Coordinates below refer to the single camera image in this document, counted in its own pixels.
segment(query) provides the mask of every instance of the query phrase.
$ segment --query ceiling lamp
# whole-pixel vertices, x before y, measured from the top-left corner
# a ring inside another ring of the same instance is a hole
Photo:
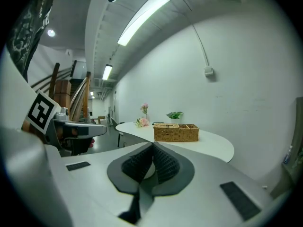
[[[56,35],[56,33],[55,33],[52,29],[49,29],[49,30],[47,31],[47,34],[48,34],[48,36],[50,36],[50,37],[54,37],[54,36]]]
[[[106,65],[105,69],[104,69],[104,73],[103,73],[103,77],[102,80],[107,80],[109,77],[109,74],[112,70],[113,66],[111,65]]]
[[[159,8],[161,8],[164,4],[169,2],[170,0],[148,0],[139,11],[133,16],[131,21],[126,26],[125,30],[121,34],[118,44],[126,46],[130,41],[132,36],[136,33],[136,31],[140,28],[140,26],[151,16],[154,12],[156,12]]]

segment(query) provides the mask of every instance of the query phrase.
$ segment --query office chair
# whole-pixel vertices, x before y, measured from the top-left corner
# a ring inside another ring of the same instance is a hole
[[[112,119],[112,124],[113,124],[113,127],[114,127],[115,131],[118,131],[118,132],[119,132],[119,137],[118,137],[118,147],[119,147],[119,144],[120,144],[120,136],[123,136],[123,133],[116,129],[116,126],[118,125],[118,123],[114,120],[114,118],[111,118],[111,119]]]

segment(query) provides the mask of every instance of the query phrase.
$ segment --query black patterned cloth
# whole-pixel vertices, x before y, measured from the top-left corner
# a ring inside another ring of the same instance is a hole
[[[40,37],[48,25],[53,0],[31,0],[10,31],[6,46],[15,66],[27,81],[27,70]]]

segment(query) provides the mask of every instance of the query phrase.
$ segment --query white oval table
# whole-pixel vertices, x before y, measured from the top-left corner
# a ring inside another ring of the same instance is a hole
[[[137,127],[134,122],[122,123],[116,129],[124,134],[130,134],[144,141],[154,142],[153,126]],[[162,145],[173,145],[193,150],[202,154],[229,162],[234,155],[233,145],[224,137],[199,130],[199,141],[195,142],[161,142]]]

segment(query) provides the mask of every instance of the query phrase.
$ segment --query ceiling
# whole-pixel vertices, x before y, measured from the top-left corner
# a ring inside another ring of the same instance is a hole
[[[117,41],[124,28],[146,1],[147,0],[117,0],[111,3],[105,2],[102,8],[98,8],[100,11],[98,14],[99,24],[97,31],[92,31],[92,33],[96,33],[95,44],[92,47],[93,50],[86,51],[86,56],[89,54],[93,57],[93,65],[91,68],[93,87],[106,86],[111,88],[113,83],[103,82],[102,85],[101,78],[106,64],[113,66],[110,81],[115,82],[121,69],[129,62],[130,58],[132,58],[151,37],[155,36],[167,24],[171,23],[181,14],[190,12],[196,7],[209,2],[224,0],[171,0],[156,11],[139,28],[127,46],[119,45]]]
[[[42,45],[56,50],[71,49],[74,54],[84,55],[84,36],[86,18],[90,0],[54,0],[50,23],[41,37]],[[47,30],[55,31],[55,37],[49,37]]]

